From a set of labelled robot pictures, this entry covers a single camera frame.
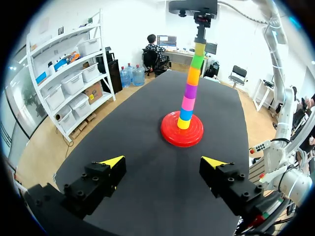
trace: green ring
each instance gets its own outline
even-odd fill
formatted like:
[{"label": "green ring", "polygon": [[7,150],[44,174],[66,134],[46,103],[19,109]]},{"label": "green ring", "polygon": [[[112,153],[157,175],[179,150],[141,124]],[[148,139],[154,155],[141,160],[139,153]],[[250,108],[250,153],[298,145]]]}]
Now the green ring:
[{"label": "green ring", "polygon": [[204,58],[204,57],[194,55],[193,58],[192,58],[192,61],[191,61],[191,65],[190,65],[190,66],[193,67],[193,68],[195,68],[195,69],[200,70],[201,65],[202,65],[202,62],[203,62],[203,58]]}]

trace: computer monitor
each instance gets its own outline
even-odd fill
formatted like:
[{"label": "computer monitor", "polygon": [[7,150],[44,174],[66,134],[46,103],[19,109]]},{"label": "computer monitor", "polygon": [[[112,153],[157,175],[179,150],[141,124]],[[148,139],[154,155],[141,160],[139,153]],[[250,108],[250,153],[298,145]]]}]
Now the computer monitor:
[{"label": "computer monitor", "polygon": [[157,44],[159,46],[176,47],[176,36],[158,35]]},{"label": "computer monitor", "polygon": [[206,48],[205,48],[205,52],[215,55],[215,54],[217,54],[217,46],[218,45],[216,43],[207,43]]}]

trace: desk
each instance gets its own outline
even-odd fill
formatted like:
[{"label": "desk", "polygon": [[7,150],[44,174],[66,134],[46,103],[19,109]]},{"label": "desk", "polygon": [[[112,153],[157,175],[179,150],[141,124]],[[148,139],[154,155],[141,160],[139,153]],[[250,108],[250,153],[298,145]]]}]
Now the desk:
[{"label": "desk", "polygon": [[[162,53],[164,56],[169,56],[169,60],[171,62],[179,63],[179,64],[184,64],[184,65],[189,65],[191,64],[194,52],[191,51],[180,51],[180,50],[166,50],[165,52]],[[207,63],[208,63],[208,57],[204,57],[203,60],[203,67],[201,69],[201,75],[203,76],[205,73],[205,70],[207,68]]]},{"label": "desk", "polygon": [[[256,99],[257,99],[257,96],[258,96],[258,93],[259,93],[259,89],[260,89],[260,87],[261,87],[262,85],[263,85],[264,87],[266,87],[267,90],[266,90],[264,96],[262,97],[262,100],[261,100],[260,104],[258,105],[257,102],[256,102]],[[254,105],[255,105],[256,110],[257,110],[258,112],[259,112],[260,108],[262,107],[262,105],[264,104],[264,102],[266,101],[266,98],[267,98],[269,92],[272,92],[272,93],[273,93],[273,92],[274,92],[274,89],[273,89],[273,88],[270,88],[269,86],[266,86],[266,85],[265,85],[265,82],[263,81],[263,79],[260,79],[260,80],[259,80],[259,86],[258,86],[258,88],[257,88],[257,90],[256,90],[256,92],[255,92],[254,97],[252,98],[252,101],[254,102]],[[271,104],[268,104],[268,105],[269,105],[270,107],[274,108],[274,110],[277,108],[277,104],[275,104],[275,102],[273,103],[273,105],[271,105]]]},{"label": "desk", "polygon": [[62,163],[56,173],[61,191],[91,161],[126,157],[127,173],[117,190],[85,221],[121,236],[233,235],[239,217],[213,196],[199,164],[205,155],[249,172],[241,101],[236,90],[199,80],[194,114],[203,122],[202,140],[175,147],[163,139],[160,125],[180,109],[186,79],[178,71],[159,75],[105,117]]}]

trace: cardboard box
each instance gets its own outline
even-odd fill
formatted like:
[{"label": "cardboard box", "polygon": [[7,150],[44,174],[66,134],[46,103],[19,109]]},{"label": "cardboard box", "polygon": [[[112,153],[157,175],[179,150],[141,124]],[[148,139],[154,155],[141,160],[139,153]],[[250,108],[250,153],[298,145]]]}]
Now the cardboard box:
[{"label": "cardboard box", "polygon": [[76,137],[79,136],[80,133],[81,133],[81,130],[78,128],[75,128],[75,130],[73,130],[69,136],[71,139],[75,139]]},{"label": "cardboard box", "polygon": [[79,124],[78,128],[80,131],[82,131],[87,125],[88,123],[86,121],[83,121],[81,124]]},{"label": "cardboard box", "polygon": [[96,82],[92,86],[88,87],[84,93],[89,97],[89,103],[92,104],[100,97],[103,96],[100,81]]},{"label": "cardboard box", "polygon": [[96,117],[96,114],[92,113],[86,118],[86,120],[88,121],[88,123],[90,123],[92,121],[92,119],[94,119],[95,117]]}]

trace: purple ring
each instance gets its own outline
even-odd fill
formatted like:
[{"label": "purple ring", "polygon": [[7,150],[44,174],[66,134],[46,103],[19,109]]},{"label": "purple ring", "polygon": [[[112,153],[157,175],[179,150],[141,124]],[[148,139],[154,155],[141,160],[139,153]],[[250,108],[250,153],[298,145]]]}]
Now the purple ring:
[{"label": "purple ring", "polygon": [[193,85],[186,84],[185,97],[189,98],[189,99],[196,98],[197,88],[198,88],[198,86],[193,86]]}]

